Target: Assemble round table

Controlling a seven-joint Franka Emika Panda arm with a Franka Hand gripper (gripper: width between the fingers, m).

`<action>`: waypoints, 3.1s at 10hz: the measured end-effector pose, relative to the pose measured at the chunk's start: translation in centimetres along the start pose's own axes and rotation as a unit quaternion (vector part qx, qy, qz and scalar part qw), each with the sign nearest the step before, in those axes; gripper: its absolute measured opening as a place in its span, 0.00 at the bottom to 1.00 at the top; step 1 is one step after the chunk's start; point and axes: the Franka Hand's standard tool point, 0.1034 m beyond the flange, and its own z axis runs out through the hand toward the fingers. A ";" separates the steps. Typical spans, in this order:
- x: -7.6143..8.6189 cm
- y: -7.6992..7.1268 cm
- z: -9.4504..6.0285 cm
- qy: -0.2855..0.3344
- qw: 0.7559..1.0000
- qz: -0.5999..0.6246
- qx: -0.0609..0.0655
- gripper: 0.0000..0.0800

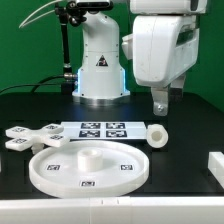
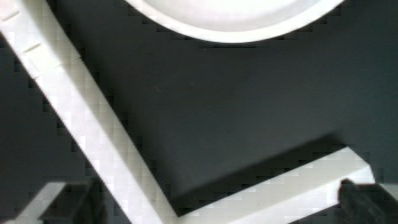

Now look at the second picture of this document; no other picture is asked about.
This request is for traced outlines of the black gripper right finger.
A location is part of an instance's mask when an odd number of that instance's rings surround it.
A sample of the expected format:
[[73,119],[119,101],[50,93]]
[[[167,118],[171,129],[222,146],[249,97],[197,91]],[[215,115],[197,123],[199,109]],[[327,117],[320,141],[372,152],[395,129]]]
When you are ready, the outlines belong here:
[[341,181],[336,224],[398,224],[398,199],[380,184]]

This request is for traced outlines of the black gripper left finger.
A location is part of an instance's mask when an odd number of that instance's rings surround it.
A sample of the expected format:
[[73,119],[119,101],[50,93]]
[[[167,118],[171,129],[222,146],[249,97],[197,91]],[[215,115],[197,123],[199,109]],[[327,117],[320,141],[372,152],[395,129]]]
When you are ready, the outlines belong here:
[[7,224],[107,224],[102,183],[50,182]]

